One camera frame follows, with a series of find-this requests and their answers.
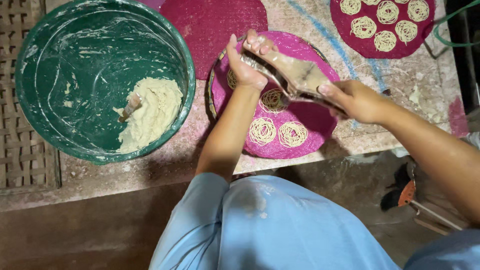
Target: magenta mat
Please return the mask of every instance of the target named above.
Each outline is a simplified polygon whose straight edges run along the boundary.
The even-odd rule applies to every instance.
[[[269,39],[273,40],[278,45],[279,51],[288,56],[298,59],[308,60],[315,62],[323,73],[331,81],[338,81],[338,74],[328,65],[322,57],[308,44],[305,40],[301,39],[290,33],[267,31],[262,32]],[[237,50],[240,52],[241,42],[237,44]],[[228,66],[228,56],[225,55],[221,61],[214,67],[215,76],[212,81],[212,95],[215,110],[218,116],[221,115],[223,109],[228,103],[232,95],[232,90],[227,84],[227,72],[230,70]],[[278,88],[274,83],[269,82],[262,94],[270,89]],[[245,141],[244,149],[253,155],[257,155],[263,158],[271,159],[292,159],[301,157],[312,152],[315,152],[330,138],[333,130],[336,127],[336,118],[330,116],[328,109],[313,103],[298,102],[291,103],[286,111],[283,111],[277,115],[273,113],[265,112],[260,105],[257,104],[254,119],[268,117],[273,120],[275,125],[277,136],[275,139],[264,145],[250,141],[249,136]],[[286,122],[298,121],[308,129],[308,137],[305,142],[298,147],[285,147],[280,144],[278,140],[278,129]]]
[[[341,0],[330,0],[330,12],[332,14],[332,20],[338,30],[338,33],[342,37],[343,41],[350,48],[357,51],[365,58],[386,58],[386,59],[400,59],[414,53],[420,45],[423,43],[425,38],[430,34],[433,28],[433,18],[435,16],[435,0],[425,0],[430,9],[428,18],[421,22],[414,22],[408,17],[407,9],[408,2],[405,4],[399,4],[392,0],[395,5],[398,7],[398,19],[395,23],[386,25],[382,24],[377,19],[377,7],[378,5],[367,5],[364,2],[361,2],[360,11],[354,15],[348,15],[341,11],[340,2]],[[367,16],[372,19],[377,25],[377,32],[387,30],[395,34],[396,44],[395,47],[388,52],[376,50],[373,40],[375,35],[371,38],[359,38],[354,34],[351,34],[350,31],[352,20]],[[402,20],[407,20],[413,22],[417,25],[417,36],[410,42],[407,42],[405,45],[404,42],[400,41],[398,35],[395,32],[395,25]]]
[[[212,63],[232,34],[240,37],[250,28],[268,30],[260,0],[166,0],[160,13],[185,39],[199,80],[208,79]]]

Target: floor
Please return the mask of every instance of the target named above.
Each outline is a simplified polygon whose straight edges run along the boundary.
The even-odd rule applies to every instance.
[[[440,237],[412,221],[410,207],[383,213],[379,202],[403,163],[391,152],[284,167],[268,174],[349,209],[403,266]],[[0,214],[0,269],[147,269],[171,210],[188,183]]]

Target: green bucket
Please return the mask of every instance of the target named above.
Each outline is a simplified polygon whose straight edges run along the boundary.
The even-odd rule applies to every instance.
[[[158,140],[129,153],[116,150],[123,108],[135,83],[175,79],[179,113]],[[15,70],[16,93],[33,128],[61,151],[108,163],[151,152],[187,118],[195,95],[192,56],[175,27],[133,0],[76,0],[47,14],[28,34]]]

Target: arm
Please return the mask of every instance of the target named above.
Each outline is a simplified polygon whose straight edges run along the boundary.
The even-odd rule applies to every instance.
[[[319,90],[350,117],[390,131],[472,223],[480,224],[480,152],[357,81]]]
[[[262,54],[270,49],[278,50],[271,40],[267,39],[262,44],[256,40],[256,32],[248,31],[245,42],[251,44],[253,49],[258,49]],[[225,178],[227,182],[231,180],[240,158],[260,92],[268,82],[267,78],[240,60],[240,55],[235,49],[236,45],[237,38],[232,35],[227,44],[227,54],[230,68],[237,78],[237,86],[220,120],[205,142],[195,172],[196,175],[213,172]]]

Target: person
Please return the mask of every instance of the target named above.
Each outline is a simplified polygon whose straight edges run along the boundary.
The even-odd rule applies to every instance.
[[[258,53],[278,50],[250,30]],[[237,86],[198,161],[196,176],[153,254],[150,269],[399,269],[348,210],[287,180],[230,183],[267,79],[227,45]],[[472,226],[480,223],[480,153],[358,81],[319,86],[361,123],[390,131]],[[480,230],[452,233],[415,253],[405,269],[480,269]]]

